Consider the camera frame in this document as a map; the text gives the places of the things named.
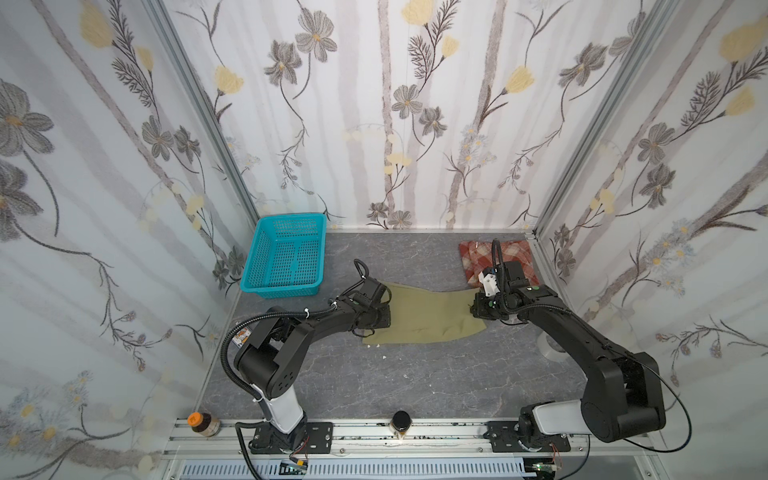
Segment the olive green skirt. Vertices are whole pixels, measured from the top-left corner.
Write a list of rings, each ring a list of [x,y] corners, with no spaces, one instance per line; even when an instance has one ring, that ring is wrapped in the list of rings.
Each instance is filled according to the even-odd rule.
[[[486,329],[470,313],[475,291],[432,292],[389,283],[393,295],[391,324],[365,332],[365,345],[445,343],[476,335]]]

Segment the red plaid wool skirt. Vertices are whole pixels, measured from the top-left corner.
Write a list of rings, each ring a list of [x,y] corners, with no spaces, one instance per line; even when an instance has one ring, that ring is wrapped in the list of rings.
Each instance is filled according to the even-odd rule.
[[[532,285],[538,285],[539,279],[535,273],[534,257],[528,242],[503,241],[501,246],[504,261],[518,261],[522,265],[525,278]],[[466,241],[461,242],[458,249],[467,284],[470,287],[480,287],[478,275],[492,264],[491,243]]]

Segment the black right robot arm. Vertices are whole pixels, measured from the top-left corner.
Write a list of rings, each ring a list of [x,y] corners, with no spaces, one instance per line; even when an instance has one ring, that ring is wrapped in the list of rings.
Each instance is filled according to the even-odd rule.
[[[580,398],[521,409],[516,435],[528,448],[562,435],[587,435],[604,443],[660,431],[667,424],[667,382],[657,361],[609,340],[585,322],[547,285],[533,285],[517,262],[484,269],[470,308],[474,317],[507,326],[532,324],[551,337],[586,377]]]

